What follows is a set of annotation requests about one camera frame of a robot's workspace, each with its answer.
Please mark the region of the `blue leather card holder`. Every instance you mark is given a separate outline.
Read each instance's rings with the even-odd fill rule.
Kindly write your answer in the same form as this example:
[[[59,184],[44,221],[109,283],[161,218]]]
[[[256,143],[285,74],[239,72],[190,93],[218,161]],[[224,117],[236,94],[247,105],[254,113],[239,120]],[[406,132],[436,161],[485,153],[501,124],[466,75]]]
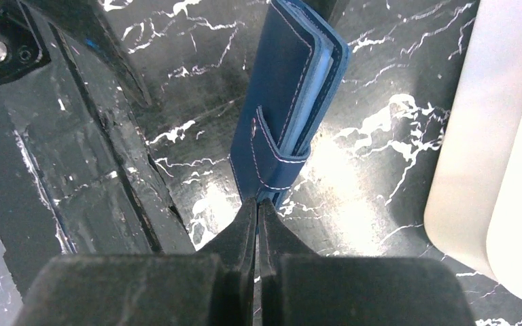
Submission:
[[[230,148],[242,200],[279,206],[349,63],[343,38],[303,1],[271,1]]]

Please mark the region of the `white oblong plastic tray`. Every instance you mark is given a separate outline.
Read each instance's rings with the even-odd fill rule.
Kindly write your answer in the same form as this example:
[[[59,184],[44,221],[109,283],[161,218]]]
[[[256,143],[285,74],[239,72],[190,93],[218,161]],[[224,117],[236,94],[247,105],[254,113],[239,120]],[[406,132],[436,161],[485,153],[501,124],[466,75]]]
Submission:
[[[522,1],[481,1],[438,158],[433,245],[522,299]]]

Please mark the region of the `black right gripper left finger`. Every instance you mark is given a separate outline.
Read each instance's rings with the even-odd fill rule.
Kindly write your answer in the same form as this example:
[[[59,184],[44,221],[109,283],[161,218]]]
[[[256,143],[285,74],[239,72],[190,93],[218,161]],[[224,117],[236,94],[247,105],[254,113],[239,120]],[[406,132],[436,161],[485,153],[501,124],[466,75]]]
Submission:
[[[251,325],[257,204],[193,254],[59,255],[17,325]]]

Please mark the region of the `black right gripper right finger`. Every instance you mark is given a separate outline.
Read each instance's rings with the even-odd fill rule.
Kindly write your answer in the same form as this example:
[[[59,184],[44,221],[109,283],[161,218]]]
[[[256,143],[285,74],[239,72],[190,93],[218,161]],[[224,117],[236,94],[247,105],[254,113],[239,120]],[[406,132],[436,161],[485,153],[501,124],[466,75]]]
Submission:
[[[455,275],[433,259],[324,257],[258,206],[265,325],[473,325]]]

